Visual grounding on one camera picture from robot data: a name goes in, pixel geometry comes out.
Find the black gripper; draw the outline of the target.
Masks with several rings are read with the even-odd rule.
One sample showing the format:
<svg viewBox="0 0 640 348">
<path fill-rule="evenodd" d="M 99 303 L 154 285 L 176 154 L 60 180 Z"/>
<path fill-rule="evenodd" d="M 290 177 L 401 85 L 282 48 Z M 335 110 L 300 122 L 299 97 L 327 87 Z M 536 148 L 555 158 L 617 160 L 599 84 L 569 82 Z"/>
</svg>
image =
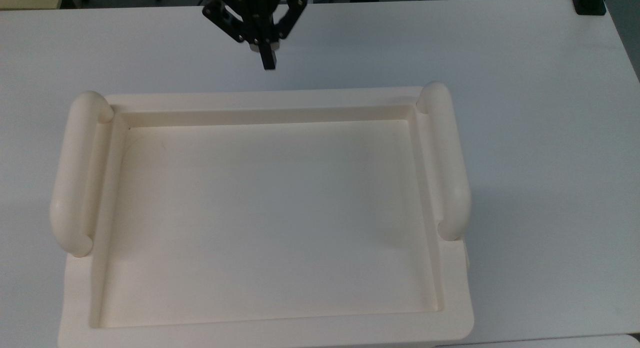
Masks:
<svg viewBox="0 0 640 348">
<path fill-rule="evenodd" d="M 289 36 L 309 0 L 285 1 L 286 12 L 278 22 L 273 14 L 281 0 L 211 0 L 202 13 L 235 41 L 256 48 L 263 68 L 274 70 L 279 43 Z"/>
</svg>

